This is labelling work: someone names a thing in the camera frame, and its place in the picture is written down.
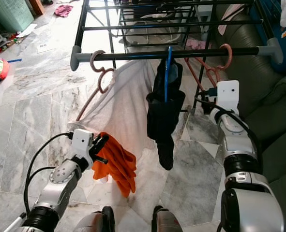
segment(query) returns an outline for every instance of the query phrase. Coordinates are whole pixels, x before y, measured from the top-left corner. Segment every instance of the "blue hanger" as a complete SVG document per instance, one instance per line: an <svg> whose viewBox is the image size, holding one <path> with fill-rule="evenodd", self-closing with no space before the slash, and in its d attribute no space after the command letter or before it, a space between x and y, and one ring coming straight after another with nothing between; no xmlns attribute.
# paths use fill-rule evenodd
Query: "blue hanger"
<svg viewBox="0 0 286 232"><path fill-rule="evenodd" d="M167 89L168 89L168 72L170 69L171 64L171 57L172 57L172 47L168 47L168 58L166 59L166 74L164 80L164 99L167 102Z"/></svg>

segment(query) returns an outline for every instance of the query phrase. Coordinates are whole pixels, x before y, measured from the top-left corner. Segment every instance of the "pink cloth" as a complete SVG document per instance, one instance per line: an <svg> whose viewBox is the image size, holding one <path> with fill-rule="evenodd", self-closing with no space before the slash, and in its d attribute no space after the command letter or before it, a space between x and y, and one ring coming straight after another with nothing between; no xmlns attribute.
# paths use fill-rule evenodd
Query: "pink cloth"
<svg viewBox="0 0 286 232"><path fill-rule="evenodd" d="M190 38L187 40L186 46L190 46L193 50L205 49L205 41Z"/></svg>
<svg viewBox="0 0 286 232"><path fill-rule="evenodd" d="M237 9L239 9L239 8L240 8L241 6L243 6L243 5L244 5L244 4L231 4L231 5L227 8L227 10L226 10L224 16L222 17L222 20L223 20L224 18L226 18L228 15L230 15L232 12L236 11ZM231 19L232 19L235 15L237 15L239 12L241 12L242 10L243 10L243 9L240 9L239 11L237 11L235 14L233 14L233 15L230 16L228 19L226 19L226 21L231 21ZM227 25L219 25L219 26L218 26L218 31L219 31L219 33L220 33L221 35L224 35L224 34L225 34L226 27L227 27Z"/></svg>
<svg viewBox="0 0 286 232"><path fill-rule="evenodd" d="M71 12L73 6L71 5L60 5L55 10L55 15L60 17L67 17L69 16L69 13Z"/></svg>

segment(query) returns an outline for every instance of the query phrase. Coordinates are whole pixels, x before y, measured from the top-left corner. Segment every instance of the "clothes hanger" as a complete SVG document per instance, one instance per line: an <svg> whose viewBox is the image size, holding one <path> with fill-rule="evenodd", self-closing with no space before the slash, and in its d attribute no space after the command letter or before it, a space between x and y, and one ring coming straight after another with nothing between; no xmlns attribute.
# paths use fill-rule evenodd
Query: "clothes hanger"
<svg viewBox="0 0 286 232"><path fill-rule="evenodd" d="M99 69L97 69L95 66L94 66L94 59L97 55L99 54L104 54L105 51L103 50L98 50L98 51L95 51L93 52L93 54L91 55L90 57L90 66L92 68L93 71L95 71L96 73L101 73L100 76L99 76L99 79L98 79L98 87L95 89L95 91L91 94L91 96L88 98L87 102L85 103L85 105L83 106L83 108L81 109L81 111L79 112L77 118L76 118L76 121L80 120L82 115L84 114L86 108L88 107L89 103L91 102L91 100L94 98L94 96L100 92L100 93L106 93L108 91L108 86L103 89L102 86L101 86L101 82L102 82L102 79L104 77L104 75L108 72L113 72L115 71L115 69L113 68L109 68L109 69L105 69L104 67L101 67Z"/></svg>
<svg viewBox="0 0 286 232"><path fill-rule="evenodd" d="M167 89L168 89L168 74L171 65L171 58L172 58L172 47L168 47L168 58L166 59L166 73L165 73L165 81L164 81L164 99L167 102Z"/></svg>

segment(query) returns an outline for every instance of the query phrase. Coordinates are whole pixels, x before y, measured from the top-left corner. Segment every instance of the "marble floor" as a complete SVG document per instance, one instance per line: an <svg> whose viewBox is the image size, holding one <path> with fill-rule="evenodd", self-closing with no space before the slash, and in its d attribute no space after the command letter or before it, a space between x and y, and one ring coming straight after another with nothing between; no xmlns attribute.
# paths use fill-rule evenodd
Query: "marble floor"
<svg viewBox="0 0 286 232"><path fill-rule="evenodd" d="M0 84L0 232L24 211L22 193L30 159L50 137L67 130L67 123L77 116L96 88L98 74L88 64L81 64L75 72L69 66L81 3L71 3L74 8L68 18L52 14L56 3L47 6L45 15L35 20L35 31L1 55L22 58L22 62L13 65L8 81ZM92 25L97 23L92 17L88 20ZM40 43L52 43L54 49L38 54L36 47ZM86 51L98 50L99 45L108 50L107 33L87 35L83 44ZM115 44L116 51L123 52L123 45L118 41ZM196 84L183 59L177 61L184 66L181 90L186 93L187 107L193 104ZM156 70L159 61L151 60L151 64ZM98 65L108 67L111 63ZM192 65L198 73L199 65ZM205 76L203 85L210 86ZM158 204L175 214L185 232L216 231L224 189L223 167L216 159L216 135L217 127L203 115L199 105L194 115L181 113L173 134L171 171L160 166L157 150L144 149L136 164L136 193L127 199L111 178L102 184L92 179L92 171L84 172L55 231L70 232L86 214L110 205L117 232L148 232L153 208ZM58 165L71 156L70 142L60 138L42 151L34 168ZM42 172L32 181L31 203L45 186L47 174Z"/></svg>

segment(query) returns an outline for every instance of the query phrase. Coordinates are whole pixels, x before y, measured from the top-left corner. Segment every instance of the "paper on floor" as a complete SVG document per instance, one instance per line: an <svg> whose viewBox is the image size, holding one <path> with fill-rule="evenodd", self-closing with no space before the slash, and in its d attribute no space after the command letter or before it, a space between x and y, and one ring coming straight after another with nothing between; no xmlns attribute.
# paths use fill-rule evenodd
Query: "paper on floor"
<svg viewBox="0 0 286 232"><path fill-rule="evenodd" d="M31 32L36 28L37 24L31 23L23 32L21 32L19 35L17 35L17 38L22 38L27 35L30 35Z"/></svg>

